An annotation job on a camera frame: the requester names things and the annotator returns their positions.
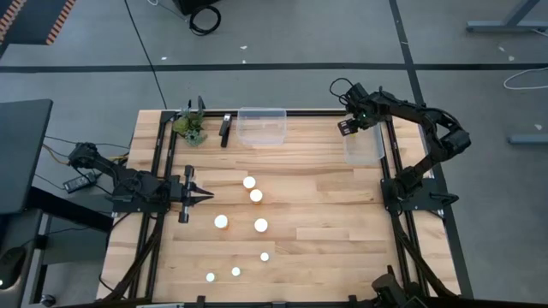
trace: white cable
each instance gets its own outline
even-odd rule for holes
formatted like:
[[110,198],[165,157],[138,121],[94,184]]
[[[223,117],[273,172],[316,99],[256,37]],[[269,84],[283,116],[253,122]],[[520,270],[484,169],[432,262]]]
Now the white cable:
[[[542,36],[545,36],[548,38],[548,34],[542,33],[539,30],[533,30],[534,33],[540,34]],[[548,70],[548,68],[535,68],[535,69],[528,69],[524,70],[523,72],[520,72],[518,74],[511,75],[507,80],[504,81],[503,86],[505,89],[508,90],[540,90],[540,89],[548,89],[548,85],[546,86],[508,86],[507,83],[510,80],[513,80],[517,76],[521,76],[523,74],[531,73],[531,72],[540,72]]]

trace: gray floor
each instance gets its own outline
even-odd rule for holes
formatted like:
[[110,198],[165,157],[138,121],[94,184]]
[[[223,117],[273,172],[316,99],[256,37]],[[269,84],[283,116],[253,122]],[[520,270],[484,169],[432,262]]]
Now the gray floor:
[[[223,0],[223,24],[197,38],[181,18],[146,0],[128,0],[154,64],[299,62],[402,63],[390,6],[384,0]],[[415,63],[548,62],[548,38],[535,33],[470,34],[467,20],[501,19],[518,1],[399,1]],[[170,1],[164,0],[173,8]],[[529,16],[548,21],[548,1]],[[208,22],[208,17],[200,17]],[[78,0],[52,46],[11,45],[0,66],[147,65],[122,0]],[[548,147],[514,147],[508,133],[548,129],[548,90],[508,91],[513,71],[418,72],[425,100],[447,109],[469,130],[473,145],[444,164],[462,247],[479,299],[548,303]],[[168,107],[179,108],[202,95],[208,108],[279,106],[339,107],[327,92],[345,76],[368,89],[378,86],[412,99],[405,71],[272,70],[162,72],[158,81]],[[541,85],[548,72],[516,85]],[[138,110],[163,107],[151,73],[0,74],[3,102],[51,98],[48,134],[65,139],[127,145]],[[65,154],[71,146],[46,141]],[[103,147],[105,155],[122,149]],[[57,185],[77,174],[42,153],[37,174]],[[100,181],[110,188],[107,179]],[[50,184],[34,185],[68,197]],[[90,193],[100,193],[97,189]],[[94,203],[86,206],[97,208]],[[66,222],[54,221],[52,229]],[[55,253],[74,235],[54,240]],[[83,262],[51,268],[45,291],[61,305],[91,302],[104,257],[104,236],[84,235],[92,244],[77,247]],[[66,261],[75,261],[75,255]]]

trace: wooden tabletop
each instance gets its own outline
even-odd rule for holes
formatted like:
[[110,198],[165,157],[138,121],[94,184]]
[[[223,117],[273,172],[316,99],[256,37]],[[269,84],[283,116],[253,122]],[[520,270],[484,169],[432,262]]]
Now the wooden tabletop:
[[[160,112],[139,113],[130,168],[151,169]],[[350,294],[370,299],[375,296],[371,283],[386,272],[386,265],[391,264],[400,279],[390,216],[379,186],[380,163],[345,163],[337,129],[340,120],[290,116],[280,146],[242,145],[235,120],[228,147],[221,148],[217,118],[205,120],[209,137],[197,148],[177,137],[172,174],[182,175],[184,166],[192,164],[196,183],[214,192],[215,198],[192,208],[188,224],[177,222],[181,205],[172,205],[164,224],[153,301],[195,302],[198,295],[205,295],[208,302],[345,301]],[[417,126],[400,119],[394,124],[403,166],[417,163],[425,155]],[[160,175],[169,136],[170,127]],[[248,175],[255,177],[264,194],[261,205],[249,201],[242,185]],[[220,214],[229,218],[227,230],[213,224]],[[414,217],[424,259],[446,287],[459,293],[442,221],[427,212],[416,211]],[[112,287],[134,260],[141,218],[134,213],[112,232],[103,268],[103,280]],[[258,218],[269,223],[263,234],[253,228]],[[260,260],[261,252],[270,254],[268,262]],[[144,294],[147,266],[141,271],[139,296]],[[231,275],[233,267],[241,269],[240,276]],[[206,282],[210,272],[217,277],[211,283]],[[108,292],[99,286],[98,297]]]

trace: small plant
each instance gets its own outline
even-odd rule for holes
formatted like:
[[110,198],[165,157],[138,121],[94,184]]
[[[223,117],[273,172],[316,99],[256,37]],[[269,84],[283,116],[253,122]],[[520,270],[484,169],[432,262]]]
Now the small plant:
[[201,131],[204,130],[202,127],[202,123],[204,122],[204,110],[201,98],[198,97],[198,100],[198,112],[191,112],[191,102],[188,102],[188,108],[185,109],[182,112],[181,117],[173,123],[173,131],[180,134],[190,146],[201,145],[207,139],[207,135],[201,133]]

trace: transparent bin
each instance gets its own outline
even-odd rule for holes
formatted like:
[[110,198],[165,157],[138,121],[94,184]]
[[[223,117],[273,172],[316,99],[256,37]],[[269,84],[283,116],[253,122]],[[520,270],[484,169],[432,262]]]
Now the transparent bin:
[[352,165],[373,165],[384,157],[380,124],[344,137],[344,159]]
[[236,133],[244,145],[282,145],[287,113],[281,108],[240,108]]

